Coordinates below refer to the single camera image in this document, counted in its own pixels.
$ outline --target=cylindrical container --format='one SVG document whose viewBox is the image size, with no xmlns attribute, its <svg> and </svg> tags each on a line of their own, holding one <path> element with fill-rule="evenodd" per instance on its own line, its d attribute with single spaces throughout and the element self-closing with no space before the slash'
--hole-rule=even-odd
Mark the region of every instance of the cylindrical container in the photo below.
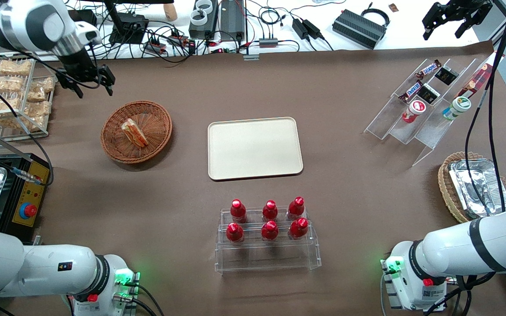
<svg viewBox="0 0 506 316">
<path fill-rule="evenodd" d="M 277 204 L 273 200 L 268 200 L 267 204 L 263 207 L 263 220 L 275 220 L 277 218 L 278 210 Z"/>
<path fill-rule="evenodd" d="M 289 205 L 289 209 L 286 212 L 286 218 L 289 220 L 296 220 L 304 213 L 304 198 L 298 196 Z"/>
<path fill-rule="evenodd" d="M 458 115 L 468 111 L 471 107 L 472 102 L 468 98 L 458 97 L 442 112 L 442 116 L 449 121 L 453 121 Z"/>
<path fill-rule="evenodd" d="M 290 224 L 289 238 L 298 240 L 307 233 L 307 219 L 299 218 Z"/>
<path fill-rule="evenodd" d="M 235 223 L 230 223 L 228 225 L 227 230 L 225 230 L 225 236 L 231 242 L 243 242 L 245 239 L 245 234 L 243 233 L 243 228 Z"/>
<path fill-rule="evenodd" d="M 269 220 L 261 228 L 261 237 L 264 241 L 275 240 L 278 236 L 278 226 L 274 220 Z"/>
<path fill-rule="evenodd" d="M 231 214 L 231 219 L 235 223 L 245 224 L 247 222 L 247 213 L 245 211 L 245 205 L 238 200 L 235 199 L 231 202 L 231 208 L 229 209 Z"/>
<path fill-rule="evenodd" d="M 173 22 L 177 20 L 177 10 L 174 4 L 164 4 L 163 11 L 165 11 L 165 16 L 168 21 Z"/>
<path fill-rule="evenodd" d="M 417 116 L 423 114 L 427 110 L 427 106 L 421 100 L 415 100 L 409 104 L 405 112 L 401 115 L 401 118 L 408 123 L 413 122 Z"/>
</svg>

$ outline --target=white table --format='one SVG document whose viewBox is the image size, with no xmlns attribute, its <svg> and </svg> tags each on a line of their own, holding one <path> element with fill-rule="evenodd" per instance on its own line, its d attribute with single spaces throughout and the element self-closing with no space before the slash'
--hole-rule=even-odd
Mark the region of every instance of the white table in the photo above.
<svg viewBox="0 0 506 316">
<path fill-rule="evenodd" d="M 448 22 L 447 24 L 440 26 L 432 33 L 429 40 L 423 39 L 424 27 L 422 24 L 422 19 L 425 14 L 428 12 L 429 8 L 432 6 L 436 0 L 395 0 L 395 4 L 398 7 L 398 12 L 392 12 L 388 5 L 391 4 L 394 0 L 374 0 L 373 8 L 378 8 L 383 10 L 390 17 L 390 24 L 387 27 L 387 32 L 384 38 L 377 44 L 376 50 L 388 50 L 388 49 L 397 49 L 397 48 L 421 48 L 421 47 L 451 47 L 451 46 L 465 46 L 468 44 L 473 44 L 478 42 L 478 38 L 472 29 L 467 30 L 461 38 L 457 39 L 454 36 L 457 28 L 460 26 L 462 22 Z M 267 0 L 258 0 L 256 1 L 261 5 L 267 4 Z M 175 7 L 177 8 L 178 19 L 173 22 L 175 26 L 188 34 L 188 26 L 190 21 L 190 13 L 193 10 L 195 1 L 194 0 L 175 0 Z M 294 10 L 293 13 L 297 14 L 301 18 L 310 20 L 315 26 L 320 28 L 323 36 L 329 41 L 331 46 L 335 50 L 366 50 L 363 46 L 345 38 L 344 36 L 334 32 L 332 30 L 332 24 L 334 20 L 341 14 L 341 10 L 348 9 L 352 12 L 360 13 L 362 10 L 368 7 L 370 1 L 359 1 L 359 0 L 347 0 L 344 4 L 328 4 L 321 7 L 306 7 L 301 8 L 299 10 Z M 72 0 L 69 1 L 68 5 L 74 6 L 77 4 L 76 8 L 79 8 L 84 5 L 94 6 L 93 2 L 89 1 L 78 1 L 74 2 Z M 300 7 L 307 4 L 315 4 L 312 0 L 269 0 L 269 5 L 271 7 L 285 7 L 289 10 L 295 7 Z M 246 0 L 246 7 L 251 14 L 257 16 L 259 11 L 259 6 L 251 2 L 250 0 Z M 123 6 L 117 6 L 117 8 L 122 11 Z M 279 13 L 287 14 L 285 11 L 280 10 Z M 137 14 L 143 14 L 148 18 L 148 20 L 160 20 L 167 21 L 165 14 L 163 12 L 162 4 L 153 4 L 144 10 L 138 10 Z M 249 28 L 249 41 L 252 41 L 253 38 L 253 30 L 255 30 L 255 40 L 258 40 L 262 37 L 261 26 L 259 26 L 259 22 L 256 18 L 248 17 L 249 22 L 247 26 Z M 365 18 L 372 20 L 378 24 L 383 24 L 383 18 L 378 14 L 366 14 Z M 300 40 L 292 29 L 292 18 L 289 14 L 287 14 L 286 18 L 283 20 L 284 26 L 281 27 L 279 24 L 274 25 L 274 36 L 279 40 L 295 40 L 300 43 L 300 51 L 311 51 L 313 50 L 307 41 Z M 164 26 L 165 24 L 159 22 L 150 22 L 148 28 L 150 30 L 156 30 L 160 26 Z M 263 24 L 265 27 L 265 33 L 267 33 L 267 26 Z M 105 22 L 103 29 L 101 30 L 101 36 L 105 37 L 110 34 L 112 30 L 112 22 Z M 313 46 L 317 50 L 329 50 L 329 46 L 323 40 L 312 40 Z M 224 42 L 217 46 L 216 48 L 230 48 L 234 49 L 235 44 L 233 42 Z M 297 46 L 290 42 L 283 45 L 282 43 L 279 46 L 274 48 L 259 48 L 258 46 L 251 46 L 249 49 L 249 54 L 262 54 L 268 52 L 290 52 L 295 51 Z M 124 44 L 118 50 L 118 56 L 116 58 L 131 58 L 130 49 L 134 54 L 134 57 L 141 57 L 142 51 L 138 45 L 128 45 Z M 169 52 L 169 56 L 173 55 L 173 50 L 171 45 L 167 45 L 167 51 Z M 101 54 L 105 52 L 104 48 L 100 48 L 96 50 L 96 54 Z M 113 52 L 108 54 L 108 58 L 114 58 L 117 50 L 113 50 Z M 198 54 L 202 54 L 203 46 L 198 49 Z M 105 56 L 100 56 L 99 59 L 106 59 Z M 43 60 L 55 60 L 54 56 L 44 56 Z"/>
</svg>

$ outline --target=foil container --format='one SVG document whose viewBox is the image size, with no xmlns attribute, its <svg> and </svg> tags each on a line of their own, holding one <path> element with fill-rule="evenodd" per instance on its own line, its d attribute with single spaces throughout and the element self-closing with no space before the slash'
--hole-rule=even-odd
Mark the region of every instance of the foil container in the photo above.
<svg viewBox="0 0 506 316">
<path fill-rule="evenodd" d="M 448 173 L 454 188 L 456 188 L 465 215 L 470 219 L 475 219 L 500 214 L 502 203 L 493 162 L 488 159 L 470 159 L 469 162 L 472 179 L 480 194 L 479 197 L 473 188 L 472 180 L 470 180 L 466 160 L 457 160 L 448 164 Z M 501 180 L 499 180 L 499 183 L 502 188 L 506 210 L 506 188 Z"/>
</svg>

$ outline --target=emergency stop button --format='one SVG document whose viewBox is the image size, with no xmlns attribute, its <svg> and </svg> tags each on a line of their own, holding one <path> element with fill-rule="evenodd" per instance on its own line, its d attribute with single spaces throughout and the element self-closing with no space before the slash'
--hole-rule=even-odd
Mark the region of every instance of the emergency stop button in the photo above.
<svg viewBox="0 0 506 316">
<path fill-rule="evenodd" d="M 22 219 L 29 219 L 36 215 L 38 209 L 36 206 L 30 202 L 23 203 L 18 210 L 18 214 Z"/>
</svg>

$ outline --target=brown table mat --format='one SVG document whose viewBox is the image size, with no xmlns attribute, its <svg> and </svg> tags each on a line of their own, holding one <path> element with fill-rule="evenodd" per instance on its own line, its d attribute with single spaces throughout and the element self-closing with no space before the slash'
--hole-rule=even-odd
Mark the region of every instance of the brown table mat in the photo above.
<svg viewBox="0 0 506 316">
<path fill-rule="evenodd" d="M 55 96 L 50 136 L 41 140 L 56 173 L 41 210 L 43 240 L 120 255 L 142 272 L 142 284 L 167 316 L 380 316 L 380 258 L 400 241 L 456 224 L 436 173 L 446 156 L 463 150 L 473 114 L 458 118 L 413 168 L 418 144 L 362 132 L 424 58 L 454 57 L 464 64 L 490 52 L 489 43 L 480 43 L 263 54 L 247 62 L 217 54 L 177 66 L 157 59 L 110 61 L 117 78 L 113 97 L 104 89 L 84 89 L 81 100 L 64 90 Z M 495 143 L 506 178 L 506 85 L 500 76 L 495 84 Z M 99 135 L 111 112 L 135 100 L 165 106 L 174 132 L 167 153 L 134 168 L 109 160 Z M 487 114 L 485 106 L 470 150 L 488 157 Z M 301 174 L 228 182 L 208 177 L 211 122 L 275 116 L 297 121 Z M 30 145 L 23 149 L 37 152 Z M 253 207 L 270 198 L 287 204 L 298 195 L 306 199 L 319 236 L 321 268 L 224 276 L 214 271 L 220 208 L 233 198 Z M 468 315 L 506 316 L 506 278 L 494 278 L 473 294 Z M 390 310 L 385 300 L 390 316 L 419 314 Z M 58 296 L 0 303 L 18 316 L 68 315 Z"/>
</svg>

